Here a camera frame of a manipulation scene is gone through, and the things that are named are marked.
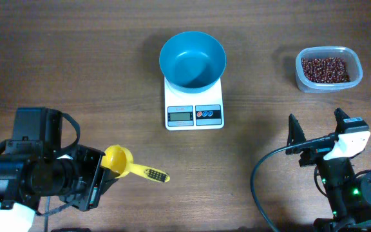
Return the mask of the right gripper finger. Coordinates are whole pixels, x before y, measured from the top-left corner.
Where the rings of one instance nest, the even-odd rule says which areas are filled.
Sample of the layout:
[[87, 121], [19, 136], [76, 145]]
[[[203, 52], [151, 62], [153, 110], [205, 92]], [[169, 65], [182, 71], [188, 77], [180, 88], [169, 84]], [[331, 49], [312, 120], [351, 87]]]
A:
[[345, 122], [345, 119], [349, 119], [350, 117], [341, 109], [336, 108], [334, 110], [334, 116], [336, 118], [337, 126], [336, 126], [336, 133], [344, 133], [347, 129], [347, 123]]
[[[287, 139], [287, 146], [293, 146], [305, 142], [305, 134], [299, 124], [298, 119], [293, 115], [289, 115], [289, 134]], [[291, 148], [285, 151], [286, 155], [299, 154], [305, 151], [305, 148]]]

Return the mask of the yellow measuring scoop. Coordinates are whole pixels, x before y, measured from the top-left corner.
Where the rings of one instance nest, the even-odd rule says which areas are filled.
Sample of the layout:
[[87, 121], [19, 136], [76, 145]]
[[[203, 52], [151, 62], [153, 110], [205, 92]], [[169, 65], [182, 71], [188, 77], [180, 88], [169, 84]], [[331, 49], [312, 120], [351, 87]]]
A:
[[156, 168], [135, 164], [132, 153], [120, 145], [112, 145], [105, 150], [105, 156], [101, 160], [101, 167], [116, 173], [116, 179], [127, 176], [130, 173], [139, 177], [159, 183], [170, 181], [168, 173]]

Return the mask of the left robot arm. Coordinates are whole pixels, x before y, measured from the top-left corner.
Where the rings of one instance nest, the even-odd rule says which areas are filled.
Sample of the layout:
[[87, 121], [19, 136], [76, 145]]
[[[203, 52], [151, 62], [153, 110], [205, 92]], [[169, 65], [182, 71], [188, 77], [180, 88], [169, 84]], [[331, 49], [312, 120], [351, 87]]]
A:
[[101, 167], [101, 150], [78, 140], [61, 145], [62, 122], [81, 135], [67, 113], [50, 108], [18, 108], [10, 139], [0, 142], [0, 231], [29, 231], [35, 217], [48, 220], [68, 208], [95, 209], [117, 181]]

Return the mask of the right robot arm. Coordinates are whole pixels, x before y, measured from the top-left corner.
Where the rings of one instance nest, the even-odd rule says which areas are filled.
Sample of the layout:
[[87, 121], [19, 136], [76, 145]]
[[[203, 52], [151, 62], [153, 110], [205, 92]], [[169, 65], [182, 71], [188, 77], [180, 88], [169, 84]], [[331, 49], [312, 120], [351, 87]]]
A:
[[336, 129], [316, 139], [306, 139], [294, 115], [289, 115], [286, 154], [300, 155], [301, 167], [313, 166], [316, 184], [325, 194], [332, 218], [317, 218], [316, 231], [371, 231], [371, 169], [355, 172], [351, 160], [361, 154], [370, 138], [361, 117], [334, 111]]

